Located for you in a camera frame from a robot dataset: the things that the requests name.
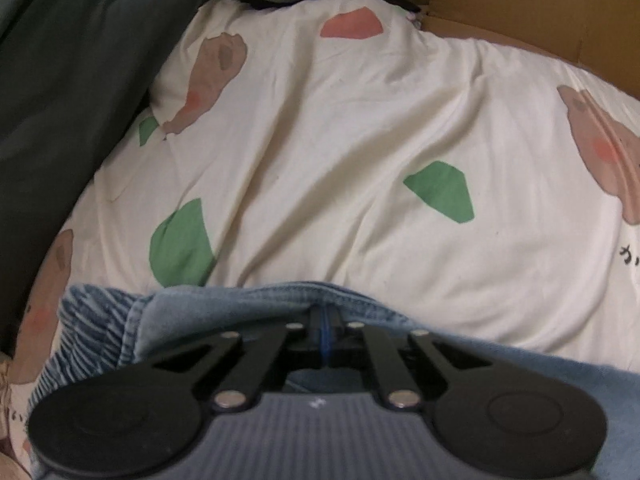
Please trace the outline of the light blue denim pants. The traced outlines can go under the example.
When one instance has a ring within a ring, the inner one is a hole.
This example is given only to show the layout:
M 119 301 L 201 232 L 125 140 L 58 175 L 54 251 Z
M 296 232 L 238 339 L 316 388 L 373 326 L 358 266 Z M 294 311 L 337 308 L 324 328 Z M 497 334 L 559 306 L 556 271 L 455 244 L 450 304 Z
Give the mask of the light blue denim pants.
M 58 306 L 60 341 L 40 373 L 28 405 L 74 382 L 148 358 L 171 341 L 235 325 L 288 318 L 313 304 L 336 307 L 346 321 L 405 333 L 419 323 L 358 292 L 329 283 L 293 282 L 254 288 L 178 286 L 148 296 L 116 288 L 75 284 Z M 452 338 L 591 394 L 610 429 L 594 470 L 601 479 L 639 475 L 639 377 L 610 366 L 545 356 L 463 336 Z

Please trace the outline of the cream bear print bedsheet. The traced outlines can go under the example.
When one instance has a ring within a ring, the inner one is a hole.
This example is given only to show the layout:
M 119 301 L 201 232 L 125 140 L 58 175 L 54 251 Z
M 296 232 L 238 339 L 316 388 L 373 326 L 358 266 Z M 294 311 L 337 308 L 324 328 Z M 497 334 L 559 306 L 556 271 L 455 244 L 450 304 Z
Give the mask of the cream bear print bedsheet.
M 419 327 L 639 377 L 639 103 L 380 0 L 207 3 L 44 259 L 1 474 L 75 284 L 344 287 Z

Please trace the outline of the dark grey blanket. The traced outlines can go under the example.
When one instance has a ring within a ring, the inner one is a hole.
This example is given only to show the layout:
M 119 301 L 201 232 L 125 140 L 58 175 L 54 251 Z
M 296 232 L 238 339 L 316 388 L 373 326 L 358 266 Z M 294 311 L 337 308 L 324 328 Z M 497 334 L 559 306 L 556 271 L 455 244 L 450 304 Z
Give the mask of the dark grey blanket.
M 203 0 L 1 0 L 1 349 L 40 263 Z

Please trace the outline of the brown cardboard box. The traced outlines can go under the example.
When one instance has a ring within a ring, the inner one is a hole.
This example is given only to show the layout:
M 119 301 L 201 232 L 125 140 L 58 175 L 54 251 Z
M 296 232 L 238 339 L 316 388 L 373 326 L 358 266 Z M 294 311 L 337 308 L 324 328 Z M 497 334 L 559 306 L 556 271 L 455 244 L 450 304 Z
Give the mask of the brown cardboard box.
M 562 58 L 639 94 L 639 0 L 408 0 L 438 36 Z

